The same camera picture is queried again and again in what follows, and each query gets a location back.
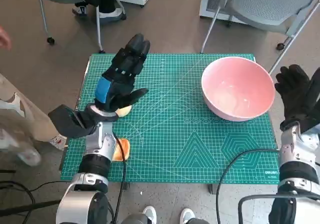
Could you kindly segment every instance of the floor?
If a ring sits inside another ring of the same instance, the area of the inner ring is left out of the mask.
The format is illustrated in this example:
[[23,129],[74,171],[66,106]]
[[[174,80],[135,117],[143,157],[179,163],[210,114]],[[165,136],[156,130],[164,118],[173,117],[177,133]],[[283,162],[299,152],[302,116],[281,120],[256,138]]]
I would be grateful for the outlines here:
[[[127,20],[104,26],[101,30],[106,52],[117,52],[137,32],[151,41],[151,52],[199,52],[209,27],[209,19],[198,16],[200,0],[149,0],[144,8],[124,4]],[[60,104],[73,107],[80,90],[88,57],[97,52],[96,28],[89,20],[78,20],[72,5],[45,1],[49,29],[56,40],[55,46],[46,44],[38,0],[0,0],[0,25],[10,34],[13,49],[0,50],[0,73],[6,76],[22,93],[42,111],[49,112]],[[297,63],[312,74],[319,66],[320,10],[313,16],[297,38],[282,65]],[[253,53],[257,62],[267,70],[278,51],[275,46],[285,36],[264,32],[247,25],[234,23],[231,28],[218,21],[211,33],[205,52]],[[276,138],[283,119],[283,106],[279,96],[270,111]],[[17,173],[1,175],[1,180],[12,179],[29,188],[58,180],[61,151],[47,143],[37,143],[43,162],[36,168],[22,165],[14,156],[2,155],[0,167],[15,168]],[[59,199],[67,184],[52,184],[35,192],[36,201]],[[115,207],[119,184],[111,184],[108,197]],[[273,193],[276,186],[223,185],[220,212],[223,224],[235,224],[238,200],[249,194]],[[2,207],[28,204],[28,197],[16,191],[0,190]],[[128,214],[153,205],[158,223],[176,224],[180,211],[190,207],[199,218],[216,223],[215,196],[208,194],[205,185],[133,184],[124,192],[119,212],[119,223]],[[244,205],[246,224],[268,223],[270,202],[259,200]],[[29,224],[55,223],[57,207],[34,211]],[[21,216],[1,218],[1,223],[20,224]]]

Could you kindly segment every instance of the person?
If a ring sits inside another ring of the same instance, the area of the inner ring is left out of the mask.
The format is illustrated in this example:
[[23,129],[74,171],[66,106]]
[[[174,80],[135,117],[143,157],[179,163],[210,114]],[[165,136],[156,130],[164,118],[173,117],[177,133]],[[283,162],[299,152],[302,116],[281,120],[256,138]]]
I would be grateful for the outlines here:
[[[122,18],[123,11],[121,8],[116,8],[115,0],[100,0],[99,18],[102,23],[117,21]],[[75,3],[75,8],[72,12],[79,17],[87,17],[87,2]]]
[[[128,216],[121,224],[157,224],[157,213],[154,207],[146,207],[142,213],[132,214]],[[180,214],[179,224],[209,224],[207,221],[197,219],[194,212],[185,208]]]
[[[0,26],[0,48],[11,47],[10,36]],[[14,152],[27,165],[36,166],[41,157],[33,140],[50,142],[61,150],[66,143],[50,118],[0,74],[0,150]]]

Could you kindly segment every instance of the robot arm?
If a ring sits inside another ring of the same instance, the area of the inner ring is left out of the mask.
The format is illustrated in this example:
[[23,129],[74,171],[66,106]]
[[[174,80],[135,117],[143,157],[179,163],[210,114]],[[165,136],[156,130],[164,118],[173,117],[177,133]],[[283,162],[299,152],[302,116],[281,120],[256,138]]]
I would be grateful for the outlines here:
[[57,130],[66,137],[85,137],[85,154],[78,173],[65,192],[56,214],[56,223],[106,224],[108,174],[117,140],[113,135],[115,111],[135,104],[147,89],[133,91],[150,48],[142,34],[135,35],[102,74],[94,103],[84,111],[61,105],[49,113]]
[[[311,80],[298,66],[282,67],[275,85],[284,104],[285,120],[280,128],[281,149],[278,156],[281,194],[320,195],[316,171],[316,150],[320,133],[320,69]],[[270,224],[315,223],[320,219],[318,199],[275,199],[269,214]]]

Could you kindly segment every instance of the blue patch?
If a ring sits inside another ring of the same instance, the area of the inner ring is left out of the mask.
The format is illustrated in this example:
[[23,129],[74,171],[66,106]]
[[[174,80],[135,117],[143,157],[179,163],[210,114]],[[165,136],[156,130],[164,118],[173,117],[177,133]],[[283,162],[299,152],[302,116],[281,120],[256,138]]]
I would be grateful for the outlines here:
[[101,77],[98,81],[97,87],[95,89],[95,98],[101,102],[106,103],[107,94],[110,88],[110,81]]

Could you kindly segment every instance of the green cutting mat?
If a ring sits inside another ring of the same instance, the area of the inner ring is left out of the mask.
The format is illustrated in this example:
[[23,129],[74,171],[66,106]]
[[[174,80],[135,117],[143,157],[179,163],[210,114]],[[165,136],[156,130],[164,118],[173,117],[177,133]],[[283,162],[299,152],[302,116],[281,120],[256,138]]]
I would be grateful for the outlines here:
[[[95,86],[114,54],[90,57],[79,109],[94,99]],[[251,54],[149,54],[136,88],[149,93],[114,131],[129,139],[128,182],[217,183],[240,152],[275,148],[268,114],[247,122],[230,122],[210,112],[201,92],[201,76],[212,61],[225,56],[253,60]],[[85,149],[84,139],[70,140],[61,179],[71,180]],[[121,162],[112,163],[110,181],[122,180]],[[252,153],[230,169],[225,183],[277,184],[274,153]]]

